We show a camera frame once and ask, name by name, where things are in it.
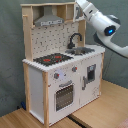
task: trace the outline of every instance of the stovetop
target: stovetop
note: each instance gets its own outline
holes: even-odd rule
[[[36,58],[33,61],[48,67],[50,65],[54,65],[56,63],[61,63],[61,62],[67,61],[69,59],[73,59],[73,57],[70,57],[70,56],[67,56],[67,55],[64,55],[61,53],[54,53],[51,55]]]

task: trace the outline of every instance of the oven door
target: oven door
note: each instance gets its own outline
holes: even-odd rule
[[[63,80],[49,88],[49,123],[61,120],[79,109],[80,78]]]

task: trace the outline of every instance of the oven window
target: oven window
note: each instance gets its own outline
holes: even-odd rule
[[[73,103],[73,85],[56,92],[56,111]]]

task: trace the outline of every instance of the oven handle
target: oven handle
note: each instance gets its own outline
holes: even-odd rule
[[[61,84],[59,87],[66,87],[72,83],[72,80],[68,81],[66,84]]]
[[[85,88],[86,88],[86,82],[87,82],[87,79],[85,78],[85,76],[83,77],[83,80],[84,80],[84,87],[82,87],[82,90],[85,90]]]

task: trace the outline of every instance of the toy sink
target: toy sink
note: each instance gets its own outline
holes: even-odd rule
[[[85,55],[90,52],[95,52],[95,50],[90,48],[85,48],[85,47],[77,47],[73,49],[68,49],[65,52],[72,55]]]

